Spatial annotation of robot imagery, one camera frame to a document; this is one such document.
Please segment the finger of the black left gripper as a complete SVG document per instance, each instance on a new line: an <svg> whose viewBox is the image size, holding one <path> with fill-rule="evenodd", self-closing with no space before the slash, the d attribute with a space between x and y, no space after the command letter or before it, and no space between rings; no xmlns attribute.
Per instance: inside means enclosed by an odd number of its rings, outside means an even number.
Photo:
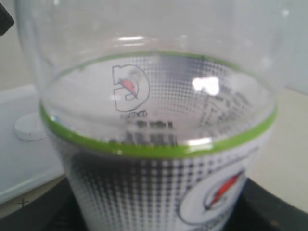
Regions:
<svg viewBox="0 0 308 231"><path fill-rule="evenodd" d="M14 24L12 16L0 3L0 36L3 36Z"/></svg>

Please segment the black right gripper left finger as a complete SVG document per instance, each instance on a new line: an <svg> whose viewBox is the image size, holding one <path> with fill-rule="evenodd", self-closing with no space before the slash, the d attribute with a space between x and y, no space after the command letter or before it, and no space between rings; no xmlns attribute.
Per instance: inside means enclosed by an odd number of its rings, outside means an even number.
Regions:
<svg viewBox="0 0 308 231"><path fill-rule="evenodd" d="M2 231L86 231L68 180L63 179L33 202L0 219Z"/></svg>

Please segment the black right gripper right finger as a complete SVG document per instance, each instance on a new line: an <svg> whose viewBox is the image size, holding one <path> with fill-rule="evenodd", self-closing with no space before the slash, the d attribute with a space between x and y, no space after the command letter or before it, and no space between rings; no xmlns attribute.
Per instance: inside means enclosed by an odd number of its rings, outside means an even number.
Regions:
<svg viewBox="0 0 308 231"><path fill-rule="evenodd" d="M308 231L308 214L248 179L225 231Z"/></svg>

